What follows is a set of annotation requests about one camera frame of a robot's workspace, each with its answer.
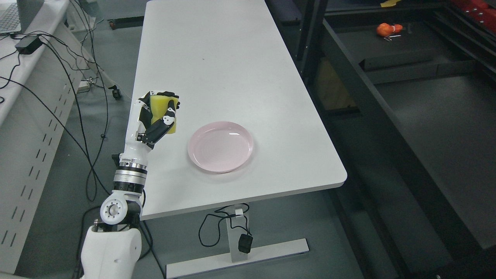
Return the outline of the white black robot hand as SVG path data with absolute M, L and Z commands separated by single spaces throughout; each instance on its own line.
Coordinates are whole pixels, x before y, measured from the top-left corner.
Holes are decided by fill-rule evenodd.
M 153 125 L 150 125 L 152 119 L 150 97 L 156 94 L 166 96 L 177 95 L 169 91 L 151 90 L 133 103 L 129 115 L 124 152 L 119 156 L 120 166 L 131 167 L 133 164 L 147 165 L 148 154 L 154 149 L 156 143 L 171 129 L 172 124 L 166 125 L 160 121 L 156 121 Z

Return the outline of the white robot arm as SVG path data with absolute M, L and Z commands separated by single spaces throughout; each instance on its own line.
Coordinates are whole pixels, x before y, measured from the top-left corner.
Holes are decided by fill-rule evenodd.
M 123 161 L 114 175 L 113 189 L 100 207 L 100 218 L 88 229 L 81 263 L 84 279 L 129 279 L 141 250 L 141 219 L 147 169 Z

